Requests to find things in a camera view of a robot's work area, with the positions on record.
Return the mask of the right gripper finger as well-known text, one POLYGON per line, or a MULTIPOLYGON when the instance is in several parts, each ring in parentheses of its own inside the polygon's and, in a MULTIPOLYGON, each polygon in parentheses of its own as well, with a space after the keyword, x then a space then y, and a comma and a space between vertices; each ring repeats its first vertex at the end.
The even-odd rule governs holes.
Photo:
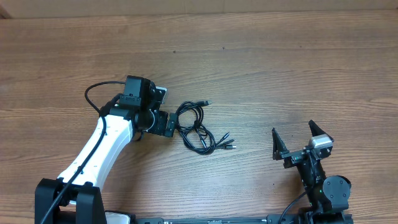
POLYGON ((324 130, 322 130, 312 119, 308 122, 308 125, 310 127, 313 137, 326 134, 330 138, 330 140, 333 141, 333 138, 329 134, 324 132, 324 130))
POLYGON ((275 128, 272 129, 272 139, 273 139, 273 160, 281 160, 284 158, 285 154, 289 153, 283 140, 279 136, 279 133, 275 128))

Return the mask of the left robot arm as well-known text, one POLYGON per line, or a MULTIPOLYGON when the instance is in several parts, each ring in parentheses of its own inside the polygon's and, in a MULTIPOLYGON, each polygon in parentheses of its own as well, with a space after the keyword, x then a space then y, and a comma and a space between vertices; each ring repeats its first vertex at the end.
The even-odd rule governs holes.
POLYGON ((35 189, 35 223, 134 223, 135 216, 107 211, 103 185, 121 151, 136 134, 171 138, 177 117, 160 110, 168 91, 149 79, 128 76, 101 108, 95 130, 76 159, 56 178, 35 189))

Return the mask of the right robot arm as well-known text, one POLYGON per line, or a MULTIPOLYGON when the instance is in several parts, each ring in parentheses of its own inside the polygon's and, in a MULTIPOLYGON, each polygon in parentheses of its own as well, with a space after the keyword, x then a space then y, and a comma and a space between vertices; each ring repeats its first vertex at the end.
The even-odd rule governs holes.
POLYGON ((276 223, 353 223, 353 217, 345 214, 349 208, 351 182, 342 175, 326 176, 321 160, 331 155, 334 139, 314 121, 308 122, 312 137, 308 145, 290 152, 276 129, 272 129, 274 160, 283 160, 284 167, 296 167, 304 192, 291 202, 276 218, 276 223))

